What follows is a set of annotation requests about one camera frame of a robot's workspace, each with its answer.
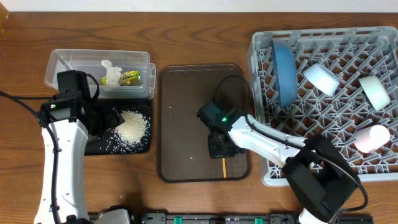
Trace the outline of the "yellow green snack wrapper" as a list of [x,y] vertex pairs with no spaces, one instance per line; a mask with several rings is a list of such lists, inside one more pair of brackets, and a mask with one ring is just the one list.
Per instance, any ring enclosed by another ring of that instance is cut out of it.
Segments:
[[140,79],[140,74],[136,70],[128,71],[128,72],[122,72],[121,73],[121,78],[120,78],[120,81],[119,81],[119,86],[132,85],[135,81],[137,81],[139,79]]

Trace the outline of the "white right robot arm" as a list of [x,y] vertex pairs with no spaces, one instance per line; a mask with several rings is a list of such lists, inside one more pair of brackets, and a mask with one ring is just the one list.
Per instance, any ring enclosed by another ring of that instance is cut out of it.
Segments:
[[354,191],[364,190],[358,175],[325,136],[291,136],[238,110],[202,109],[197,116],[210,130],[209,148],[215,156],[248,149],[282,169],[303,206],[299,223],[336,221]]

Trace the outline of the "wooden chopstick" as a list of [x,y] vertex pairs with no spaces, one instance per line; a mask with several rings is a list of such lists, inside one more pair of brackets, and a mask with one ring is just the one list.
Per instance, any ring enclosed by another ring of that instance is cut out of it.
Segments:
[[223,178],[227,178],[227,173],[226,173],[226,159],[222,158],[222,166],[223,166]]

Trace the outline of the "light blue bowl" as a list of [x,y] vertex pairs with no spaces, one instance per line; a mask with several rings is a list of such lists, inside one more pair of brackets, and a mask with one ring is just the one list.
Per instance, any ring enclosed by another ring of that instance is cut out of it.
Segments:
[[303,74],[311,84],[328,96],[334,95],[340,83],[333,72],[319,63],[304,70]]

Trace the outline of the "white tissue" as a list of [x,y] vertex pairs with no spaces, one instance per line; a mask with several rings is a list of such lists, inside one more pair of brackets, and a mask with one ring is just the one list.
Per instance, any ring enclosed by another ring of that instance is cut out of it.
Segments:
[[109,60],[102,60],[101,64],[106,69],[106,75],[101,79],[101,84],[106,86],[119,86],[122,68],[112,66]]

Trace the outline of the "white rice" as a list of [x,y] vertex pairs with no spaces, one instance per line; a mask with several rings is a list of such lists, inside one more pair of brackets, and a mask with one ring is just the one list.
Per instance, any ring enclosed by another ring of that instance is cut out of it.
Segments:
[[106,151],[110,154],[137,154],[146,151],[149,144],[149,120],[142,113],[124,110],[125,122],[111,131],[106,140]]

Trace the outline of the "dark blue plate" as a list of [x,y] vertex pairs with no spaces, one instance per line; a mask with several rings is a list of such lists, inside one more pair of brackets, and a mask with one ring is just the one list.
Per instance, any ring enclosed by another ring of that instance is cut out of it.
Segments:
[[291,46],[284,40],[273,39],[271,47],[279,106],[285,108],[293,104],[298,95],[295,58]]

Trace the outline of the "mint green bowl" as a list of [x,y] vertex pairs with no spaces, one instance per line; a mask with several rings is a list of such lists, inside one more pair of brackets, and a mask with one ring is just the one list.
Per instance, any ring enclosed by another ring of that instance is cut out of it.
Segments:
[[375,111],[382,110],[391,102],[387,91],[377,76],[370,75],[360,78],[359,83]]

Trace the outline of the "pink cup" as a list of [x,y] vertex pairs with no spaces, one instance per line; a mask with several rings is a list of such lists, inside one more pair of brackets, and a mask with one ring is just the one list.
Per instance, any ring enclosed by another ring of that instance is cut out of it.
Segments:
[[390,140],[389,130],[380,124],[361,129],[354,136],[355,147],[363,153],[372,153]]

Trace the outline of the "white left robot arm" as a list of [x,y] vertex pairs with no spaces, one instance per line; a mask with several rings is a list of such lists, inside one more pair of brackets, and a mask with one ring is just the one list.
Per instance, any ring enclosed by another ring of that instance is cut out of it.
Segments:
[[40,108],[44,178],[35,223],[87,223],[84,156],[90,136],[123,124],[119,111],[100,100],[52,98]]

